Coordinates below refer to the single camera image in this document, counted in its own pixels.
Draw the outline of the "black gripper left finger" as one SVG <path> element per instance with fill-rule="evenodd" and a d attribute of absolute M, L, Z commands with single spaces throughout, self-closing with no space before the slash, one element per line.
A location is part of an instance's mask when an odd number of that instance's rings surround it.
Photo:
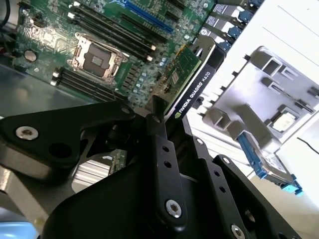
<path fill-rule="evenodd" d="M 163 107 L 164 100 L 155 96 L 146 116 L 112 101 L 2 119 L 0 190 L 30 222 L 44 226 L 58 205 L 77 194 L 71 184 L 82 163 L 124 150 L 129 164 L 123 169 L 140 163 L 153 185 L 155 223 L 186 226 L 186 202 Z"/>

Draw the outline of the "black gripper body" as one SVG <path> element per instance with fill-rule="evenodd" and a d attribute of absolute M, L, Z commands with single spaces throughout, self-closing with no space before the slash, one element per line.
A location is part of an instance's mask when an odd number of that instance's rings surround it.
<path fill-rule="evenodd" d="M 140 163 L 64 200 L 49 216 L 46 239 L 229 239 L 215 203 L 202 186 L 181 175 L 188 222 L 179 233 L 159 226 L 151 213 L 152 183 Z"/>

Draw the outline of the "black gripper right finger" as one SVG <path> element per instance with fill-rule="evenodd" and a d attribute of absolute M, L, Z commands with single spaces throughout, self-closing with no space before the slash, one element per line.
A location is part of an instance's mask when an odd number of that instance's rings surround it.
<path fill-rule="evenodd" d="M 298 239 L 300 235 L 277 212 L 239 168 L 225 155 L 211 157 L 206 144 L 182 120 L 184 175 L 200 185 L 202 208 L 208 204 L 216 216 L 219 239 Z"/>

